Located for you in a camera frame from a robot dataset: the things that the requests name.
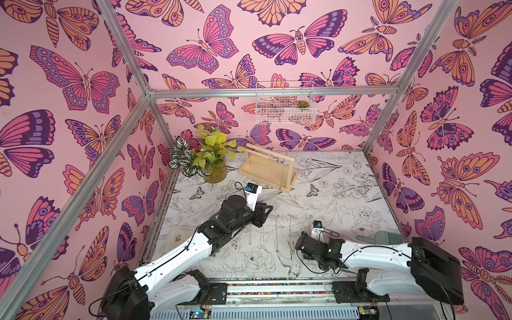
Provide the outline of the wooden jewelry display stand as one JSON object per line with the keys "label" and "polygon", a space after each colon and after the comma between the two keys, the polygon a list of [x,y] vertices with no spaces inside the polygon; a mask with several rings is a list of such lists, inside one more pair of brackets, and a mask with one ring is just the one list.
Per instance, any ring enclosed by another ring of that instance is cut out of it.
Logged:
{"label": "wooden jewelry display stand", "polygon": [[290,194],[299,171],[295,158],[253,144],[244,147],[239,174],[267,187]]}

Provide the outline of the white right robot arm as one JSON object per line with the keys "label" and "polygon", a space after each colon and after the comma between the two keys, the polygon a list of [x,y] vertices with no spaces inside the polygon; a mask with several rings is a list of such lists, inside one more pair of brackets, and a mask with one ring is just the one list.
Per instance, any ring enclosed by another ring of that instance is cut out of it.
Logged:
{"label": "white right robot arm", "polygon": [[396,245],[325,243],[303,232],[295,249],[322,270],[368,270],[366,288],[376,295],[422,293],[449,305],[465,303],[460,260],[421,237]]}

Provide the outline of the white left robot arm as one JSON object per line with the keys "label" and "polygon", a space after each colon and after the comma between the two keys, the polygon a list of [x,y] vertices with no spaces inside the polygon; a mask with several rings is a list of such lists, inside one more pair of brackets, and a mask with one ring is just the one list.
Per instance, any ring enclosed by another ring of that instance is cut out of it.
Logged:
{"label": "white left robot arm", "polygon": [[228,197],[217,213],[175,249],[135,270],[123,267],[116,271],[103,297],[96,301],[98,317],[150,319],[195,300],[210,283],[201,272],[189,268],[228,244],[246,226],[262,227],[272,211],[273,206],[264,202],[248,207],[245,197]]}

